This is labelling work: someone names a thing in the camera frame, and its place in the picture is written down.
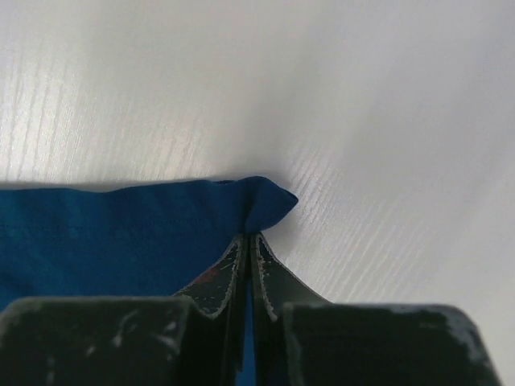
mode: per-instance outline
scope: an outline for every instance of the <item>black metal bracket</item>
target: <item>black metal bracket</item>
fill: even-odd
[[[257,386],[500,384],[460,310],[332,304],[262,234],[236,237],[170,297],[12,303],[0,318],[0,384],[233,386],[249,282]]]

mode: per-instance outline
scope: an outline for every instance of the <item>dark blue fabric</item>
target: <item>dark blue fabric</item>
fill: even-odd
[[[0,191],[0,310],[34,295],[169,295],[297,203],[263,177]]]

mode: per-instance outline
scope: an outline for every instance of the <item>gray background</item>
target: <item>gray background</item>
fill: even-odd
[[[0,0],[0,180],[265,175],[340,302],[446,302],[515,384],[515,2]]]

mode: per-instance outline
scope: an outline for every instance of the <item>white table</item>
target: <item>white table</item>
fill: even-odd
[[[0,179],[265,175],[340,302],[443,302],[515,384],[512,0],[0,0]]]

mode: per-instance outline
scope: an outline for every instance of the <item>white surface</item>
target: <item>white surface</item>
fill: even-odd
[[[445,302],[515,384],[515,6],[0,0],[0,179],[261,174],[336,301]]]

